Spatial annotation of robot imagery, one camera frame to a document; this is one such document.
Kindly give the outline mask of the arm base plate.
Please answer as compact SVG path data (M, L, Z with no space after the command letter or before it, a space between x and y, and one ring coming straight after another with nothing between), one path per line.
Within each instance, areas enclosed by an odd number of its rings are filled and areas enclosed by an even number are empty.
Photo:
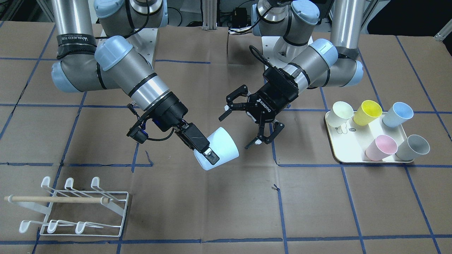
M134 49L152 64L154 62L157 33L157 28L145 28L127 39L121 36L113 36L101 40L95 52L95 60L103 70L108 70Z
M273 66L283 68L296 57L295 48L287 43L283 37L263 36L261 39L263 56Z

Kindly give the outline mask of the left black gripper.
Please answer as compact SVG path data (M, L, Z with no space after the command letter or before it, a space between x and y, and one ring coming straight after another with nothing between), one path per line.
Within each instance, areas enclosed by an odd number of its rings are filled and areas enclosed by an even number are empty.
M256 93L250 94L246 85L242 85L226 96L226 111L218 118L222 122L232 111L241 110L250 115L253 121L259 125L257 136L244 148L253 145L271 143L284 129L284 124L275 120L290 103L268 81Z

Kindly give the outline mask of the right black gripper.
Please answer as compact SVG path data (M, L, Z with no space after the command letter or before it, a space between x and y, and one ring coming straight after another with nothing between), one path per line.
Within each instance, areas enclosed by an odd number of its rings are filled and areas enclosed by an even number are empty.
M187 123L183 117L188 109L174 93L168 93L161 98L156 105L145 111L144 119L152 119L157 127L166 132L174 128L176 135L192 150L203 153L203 156L211 164L215 165L219 156L209 148L209 141L193 124Z

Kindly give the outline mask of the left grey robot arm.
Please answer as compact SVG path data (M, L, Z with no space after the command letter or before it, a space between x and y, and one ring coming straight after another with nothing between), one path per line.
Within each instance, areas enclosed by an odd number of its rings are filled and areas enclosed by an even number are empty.
M309 0L260 0L253 5L252 30L256 36L277 36L273 53L285 63L274 65L254 46L251 53L266 66L265 83L255 93L242 85L226 97L224 120L236 110L245 111L258 124L257 136L245 147L270 144L284 129L276 116L306 89L358 84L363 65L357 45L365 9L363 0L336 0L331 37L309 43L320 11Z

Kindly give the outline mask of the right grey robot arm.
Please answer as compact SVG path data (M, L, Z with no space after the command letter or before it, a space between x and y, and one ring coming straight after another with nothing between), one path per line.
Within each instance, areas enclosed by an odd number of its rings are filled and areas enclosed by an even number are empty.
M52 65L55 86L66 93L121 89L133 103L128 105L137 122L127 133L142 144L150 137L145 124L175 133L200 162L218 165L219 153L193 124L184 120L188 109L155 73L128 39L143 29L168 23L165 0L96 0L94 9L106 38L96 39L89 20L87 0L54 0L52 9L58 28L58 62Z

